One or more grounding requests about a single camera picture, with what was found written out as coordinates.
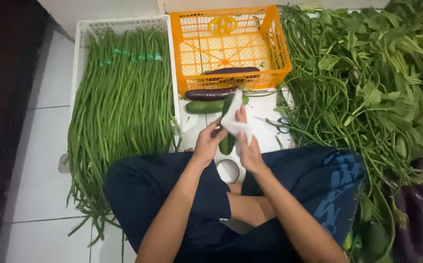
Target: person's right hand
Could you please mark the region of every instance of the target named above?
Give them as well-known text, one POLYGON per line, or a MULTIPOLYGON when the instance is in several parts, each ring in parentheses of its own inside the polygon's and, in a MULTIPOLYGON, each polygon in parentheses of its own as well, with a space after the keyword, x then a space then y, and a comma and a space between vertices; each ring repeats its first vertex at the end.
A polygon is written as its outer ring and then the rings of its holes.
MULTIPOLYGON (((247 123, 246 108, 243 105, 236 111, 236 120, 247 123)), ((246 134, 243 131, 239 132, 237 139, 241 145, 240 160, 244 168, 252 173, 265 170, 267 165, 262 160, 259 143, 255 136, 252 137, 250 145, 247 145, 246 134)))

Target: forearm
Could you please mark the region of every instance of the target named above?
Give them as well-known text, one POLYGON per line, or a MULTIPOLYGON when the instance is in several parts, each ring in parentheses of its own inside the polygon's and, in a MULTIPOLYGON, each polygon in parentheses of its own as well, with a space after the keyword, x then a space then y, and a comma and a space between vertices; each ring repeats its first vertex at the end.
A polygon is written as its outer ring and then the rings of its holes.
POLYGON ((135 262, 173 262, 203 168, 192 159, 143 237, 135 262))
POLYGON ((286 236, 305 262, 348 262, 333 238, 283 187, 269 168, 255 173, 254 177, 275 209, 286 236))

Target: scissors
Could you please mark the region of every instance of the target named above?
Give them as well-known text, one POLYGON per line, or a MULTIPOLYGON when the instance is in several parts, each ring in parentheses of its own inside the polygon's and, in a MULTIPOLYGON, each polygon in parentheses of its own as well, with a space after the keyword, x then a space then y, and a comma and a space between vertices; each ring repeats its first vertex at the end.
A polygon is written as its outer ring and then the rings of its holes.
MULTIPOLYGON (((254 118, 256 118, 256 119, 258 119, 258 120, 261 120, 261 121, 264 121, 264 122, 267 122, 267 119, 266 118, 262 118, 262 117, 254 117, 254 118)), ((285 117, 281 117, 281 118, 279 118, 276 122, 275 121, 270 121, 273 125, 276 125, 276 128, 277 128, 277 130, 279 131, 279 132, 281 132, 281 133, 290 133, 290 129, 289 128, 286 128, 286 127, 280 127, 280 125, 288 125, 289 124, 289 122, 286 120, 286 118, 285 117)))

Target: dark blue pants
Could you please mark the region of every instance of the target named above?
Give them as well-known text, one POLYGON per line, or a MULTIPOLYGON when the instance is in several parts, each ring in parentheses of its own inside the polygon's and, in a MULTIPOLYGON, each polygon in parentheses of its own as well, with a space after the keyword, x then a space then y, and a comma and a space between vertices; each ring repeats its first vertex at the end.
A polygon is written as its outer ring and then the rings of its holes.
MULTIPOLYGON (((191 156, 192 152, 178 152, 125 158, 106 174, 106 198, 135 252, 191 156)), ((365 176, 360 156, 326 146, 308 146, 268 152, 262 157, 279 182, 341 246, 352 227, 355 195, 365 176)), ((231 261, 231 254, 256 252, 273 256, 260 260, 278 261, 296 254, 277 218, 246 235, 219 223, 219 218, 231 217, 227 191, 229 187, 212 161, 200 177, 175 261, 231 261)), ((243 182, 242 194, 263 195, 250 173, 243 182)))

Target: orange plastic crate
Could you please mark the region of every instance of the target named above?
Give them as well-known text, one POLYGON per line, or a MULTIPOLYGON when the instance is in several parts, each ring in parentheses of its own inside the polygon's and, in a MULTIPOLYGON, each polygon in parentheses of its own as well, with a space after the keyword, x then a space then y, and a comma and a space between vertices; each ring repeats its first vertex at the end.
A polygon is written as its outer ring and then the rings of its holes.
POLYGON ((178 92, 246 84, 275 87, 291 71, 276 6, 173 12, 171 27, 178 92), (203 75, 219 68, 249 67, 258 74, 203 75))

